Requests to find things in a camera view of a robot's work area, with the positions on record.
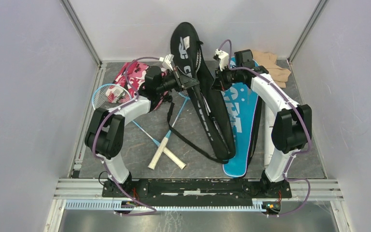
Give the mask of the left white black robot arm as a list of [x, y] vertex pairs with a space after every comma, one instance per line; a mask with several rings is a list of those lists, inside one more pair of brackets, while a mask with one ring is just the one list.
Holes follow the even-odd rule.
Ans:
[[199, 84], [178, 67], [163, 71], [159, 66], [143, 71], [143, 82], [137, 86], [129, 78], [125, 82], [125, 86], [103, 85], [93, 95], [95, 111], [85, 136], [85, 145], [101, 161], [108, 178], [115, 183], [114, 191], [121, 197], [132, 192], [128, 181], [131, 173], [121, 156], [126, 125], [153, 111], [169, 91], [180, 92]]

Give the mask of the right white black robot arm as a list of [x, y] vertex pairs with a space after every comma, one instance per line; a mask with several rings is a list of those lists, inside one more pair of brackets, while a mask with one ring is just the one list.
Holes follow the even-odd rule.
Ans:
[[214, 53], [219, 62], [212, 88], [227, 91], [237, 84], [244, 84], [254, 91], [270, 108], [275, 119], [267, 140], [274, 146], [269, 165], [262, 173], [259, 189], [263, 196], [272, 197], [287, 187], [287, 172], [296, 154], [312, 139], [312, 110], [291, 99], [275, 83], [269, 71], [255, 66], [251, 50], [236, 52], [235, 66], [229, 54], [221, 49]]

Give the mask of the white shuttlecock tube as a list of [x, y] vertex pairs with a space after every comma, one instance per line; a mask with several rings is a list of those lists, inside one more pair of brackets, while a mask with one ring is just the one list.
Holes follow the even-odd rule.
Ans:
[[275, 149], [271, 139], [275, 116], [268, 105], [264, 106], [264, 119], [264, 167], [266, 168], [270, 164]]

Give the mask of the black Crossway racket bag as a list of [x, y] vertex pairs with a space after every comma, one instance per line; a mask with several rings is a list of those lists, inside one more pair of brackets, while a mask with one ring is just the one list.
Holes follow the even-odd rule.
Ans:
[[175, 129], [172, 132], [206, 158], [220, 164], [226, 164], [230, 158], [235, 156], [236, 152], [231, 123], [222, 93], [212, 89], [214, 77], [204, 58], [202, 58], [199, 71], [197, 73], [195, 71], [199, 45], [202, 49], [203, 42], [199, 39], [194, 26], [189, 22], [180, 23], [175, 28], [170, 40], [170, 51], [174, 55], [173, 63], [175, 65], [170, 74], [189, 76], [199, 80], [199, 85], [187, 89], [186, 92], [209, 139], [214, 156], [210, 156]]

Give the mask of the blue Sport racket bag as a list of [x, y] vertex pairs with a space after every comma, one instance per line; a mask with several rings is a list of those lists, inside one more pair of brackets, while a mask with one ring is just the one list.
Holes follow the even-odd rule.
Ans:
[[244, 83], [232, 84], [222, 95], [236, 146], [235, 156], [223, 165], [223, 171], [232, 178], [239, 178], [246, 175], [256, 149], [262, 99]]

